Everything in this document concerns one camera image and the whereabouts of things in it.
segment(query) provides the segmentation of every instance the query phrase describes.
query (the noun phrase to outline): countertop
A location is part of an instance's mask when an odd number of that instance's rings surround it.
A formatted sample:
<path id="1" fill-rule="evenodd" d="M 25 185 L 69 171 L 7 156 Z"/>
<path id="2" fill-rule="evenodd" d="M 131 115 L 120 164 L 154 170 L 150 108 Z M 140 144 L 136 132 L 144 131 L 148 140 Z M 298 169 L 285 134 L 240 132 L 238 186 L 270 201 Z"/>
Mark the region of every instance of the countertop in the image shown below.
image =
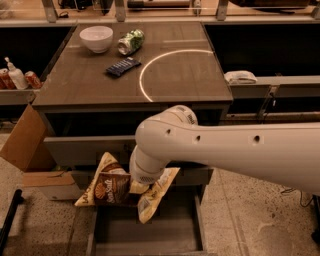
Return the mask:
<path id="1" fill-rule="evenodd" d="M 102 54 L 81 43 L 80 31 L 92 25 L 77 26 L 33 102 L 35 109 L 232 101 L 200 22 L 102 24 L 114 31 L 111 48 Z M 118 39 L 135 28 L 144 32 L 145 42 L 131 57 L 142 65 L 120 78 L 107 75 L 107 67 L 125 58 Z"/>

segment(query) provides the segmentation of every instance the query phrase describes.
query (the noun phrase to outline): bottle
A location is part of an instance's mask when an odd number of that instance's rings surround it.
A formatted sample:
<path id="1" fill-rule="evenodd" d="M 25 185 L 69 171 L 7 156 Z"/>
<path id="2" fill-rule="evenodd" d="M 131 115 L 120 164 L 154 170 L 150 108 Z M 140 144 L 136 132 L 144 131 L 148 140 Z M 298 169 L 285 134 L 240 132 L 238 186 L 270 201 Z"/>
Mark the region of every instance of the bottle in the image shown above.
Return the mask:
<path id="1" fill-rule="evenodd" d="M 9 60 L 8 57 L 4 58 L 7 61 L 8 69 L 9 69 L 9 76 L 12 79 L 13 83 L 19 90 L 24 90 L 28 88 L 28 83 L 26 78 L 24 77 L 22 71 L 16 68 Z"/>
<path id="2" fill-rule="evenodd" d="M 142 46 L 143 41 L 144 33 L 140 29 L 134 29 L 119 39 L 118 50 L 122 55 L 130 55 Z"/>

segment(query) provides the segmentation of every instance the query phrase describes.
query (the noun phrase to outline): spray bottle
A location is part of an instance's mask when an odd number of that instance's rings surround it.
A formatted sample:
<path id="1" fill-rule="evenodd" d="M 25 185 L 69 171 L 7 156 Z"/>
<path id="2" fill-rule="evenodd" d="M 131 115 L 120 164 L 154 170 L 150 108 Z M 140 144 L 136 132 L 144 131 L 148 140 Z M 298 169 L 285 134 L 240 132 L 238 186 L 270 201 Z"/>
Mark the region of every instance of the spray bottle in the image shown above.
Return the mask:
<path id="1" fill-rule="evenodd" d="M 4 58 L 7 61 L 8 69 L 9 69 L 9 76 L 17 89 L 23 90 L 28 88 L 27 80 L 25 79 L 22 71 L 16 68 L 9 60 L 8 57 Z"/>

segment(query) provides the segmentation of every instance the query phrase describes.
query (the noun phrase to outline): floor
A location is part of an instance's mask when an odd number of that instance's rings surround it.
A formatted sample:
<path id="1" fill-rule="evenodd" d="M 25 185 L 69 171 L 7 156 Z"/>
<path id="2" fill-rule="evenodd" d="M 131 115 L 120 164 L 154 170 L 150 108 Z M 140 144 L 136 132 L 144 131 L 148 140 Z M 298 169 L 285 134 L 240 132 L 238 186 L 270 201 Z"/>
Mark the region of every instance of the floor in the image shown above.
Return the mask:
<path id="1" fill-rule="evenodd" d="M 14 124 L 4 122 L 0 148 Z M 23 204 L 6 243 L 4 256 L 86 255 L 92 208 L 73 201 L 49 201 L 36 188 L 23 188 L 20 170 L 0 159 L 0 223 L 4 222 L 14 191 L 22 189 Z M 207 251 L 219 256 L 316 256 L 311 238 L 317 227 L 312 203 L 300 205 L 300 192 L 215 170 L 201 204 Z M 310 195 L 302 194 L 302 204 Z"/>

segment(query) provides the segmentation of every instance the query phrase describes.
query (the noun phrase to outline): white object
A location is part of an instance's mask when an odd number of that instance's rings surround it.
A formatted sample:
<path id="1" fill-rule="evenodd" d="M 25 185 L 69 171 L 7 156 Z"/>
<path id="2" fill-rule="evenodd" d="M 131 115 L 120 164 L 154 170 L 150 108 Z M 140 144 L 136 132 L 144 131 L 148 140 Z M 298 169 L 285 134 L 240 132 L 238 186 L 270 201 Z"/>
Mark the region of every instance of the white object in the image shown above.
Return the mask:
<path id="1" fill-rule="evenodd" d="M 93 26 L 80 32 L 83 44 L 95 53 L 107 51 L 113 40 L 113 30 L 106 26 Z"/>
<path id="2" fill-rule="evenodd" d="M 8 69 L 9 69 L 9 76 L 14 83 L 14 85 L 19 90 L 24 90 L 29 87 L 26 78 L 24 77 L 24 74 L 22 71 L 18 68 L 16 68 L 9 60 L 8 57 L 5 57 L 5 60 L 7 61 Z"/>
<path id="3" fill-rule="evenodd" d="M 224 78 L 229 84 L 254 84 L 258 81 L 252 72 L 246 70 L 227 72 Z"/>
<path id="4" fill-rule="evenodd" d="M 170 161 L 196 162 L 320 195 L 320 123 L 198 126 L 175 106 L 143 121 L 132 178 L 154 183 Z"/>

